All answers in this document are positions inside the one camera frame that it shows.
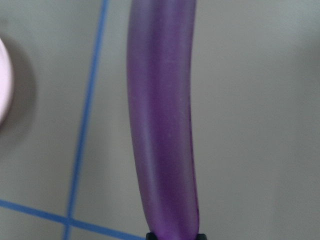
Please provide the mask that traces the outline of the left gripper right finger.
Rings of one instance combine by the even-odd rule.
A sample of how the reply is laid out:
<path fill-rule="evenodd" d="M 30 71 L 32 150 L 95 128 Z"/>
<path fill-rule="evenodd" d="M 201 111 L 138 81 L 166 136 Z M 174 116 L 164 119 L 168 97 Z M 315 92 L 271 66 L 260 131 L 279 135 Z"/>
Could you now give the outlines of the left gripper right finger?
<path fill-rule="evenodd" d="M 207 240 L 207 236 L 204 233 L 199 233 L 196 236 L 196 240 Z"/>

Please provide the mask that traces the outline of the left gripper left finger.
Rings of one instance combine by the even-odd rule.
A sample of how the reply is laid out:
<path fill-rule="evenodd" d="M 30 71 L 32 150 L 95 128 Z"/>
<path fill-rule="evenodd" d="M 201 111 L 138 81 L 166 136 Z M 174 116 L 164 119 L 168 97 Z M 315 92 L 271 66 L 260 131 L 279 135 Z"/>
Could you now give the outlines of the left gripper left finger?
<path fill-rule="evenodd" d="M 158 240 L 158 238 L 153 232 L 148 232 L 145 236 L 145 240 Z"/>

